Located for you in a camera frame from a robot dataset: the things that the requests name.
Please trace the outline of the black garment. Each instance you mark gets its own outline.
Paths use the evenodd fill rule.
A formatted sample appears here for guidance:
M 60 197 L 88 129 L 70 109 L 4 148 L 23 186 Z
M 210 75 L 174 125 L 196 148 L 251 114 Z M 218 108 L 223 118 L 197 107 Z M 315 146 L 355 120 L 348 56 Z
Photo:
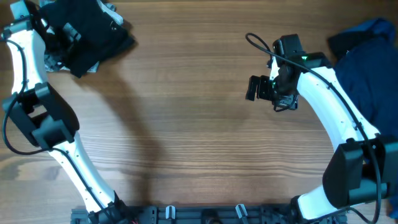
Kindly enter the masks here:
M 39 13 L 50 26 L 62 28 L 70 23 L 80 34 L 76 62 L 68 67 L 80 78 L 109 58 L 131 48 L 136 41 L 122 25 L 103 12 L 95 0 L 58 0 L 42 5 Z

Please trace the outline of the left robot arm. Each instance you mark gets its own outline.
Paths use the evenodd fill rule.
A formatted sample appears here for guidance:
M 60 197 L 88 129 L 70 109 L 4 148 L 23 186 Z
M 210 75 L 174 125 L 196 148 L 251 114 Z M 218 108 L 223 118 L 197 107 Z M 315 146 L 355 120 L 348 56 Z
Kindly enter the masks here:
M 10 8 L 14 20 L 1 33 L 14 72 L 11 95 L 2 102 L 6 147 L 22 156 L 47 153 L 61 165 L 85 204 L 84 218 L 73 217 L 72 223 L 136 223 L 133 211 L 87 155 L 72 107 L 48 81 L 46 22 L 30 1 L 16 1 Z

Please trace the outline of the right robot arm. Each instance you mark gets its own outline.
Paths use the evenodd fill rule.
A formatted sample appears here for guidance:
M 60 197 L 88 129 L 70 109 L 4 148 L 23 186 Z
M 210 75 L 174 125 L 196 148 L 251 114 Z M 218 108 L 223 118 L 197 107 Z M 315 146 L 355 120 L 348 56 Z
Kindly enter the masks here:
M 341 87 L 331 63 L 321 52 L 308 53 L 297 35 L 284 35 L 267 45 L 258 35 L 246 40 L 268 54 L 268 76 L 249 80 L 247 100 L 270 101 L 275 112 L 296 110 L 304 98 L 325 128 L 333 156 L 317 188 L 294 197 L 282 216 L 287 223 L 332 220 L 356 206 L 381 203 L 397 193 L 397 139 L 383 135 L 355 107 Z

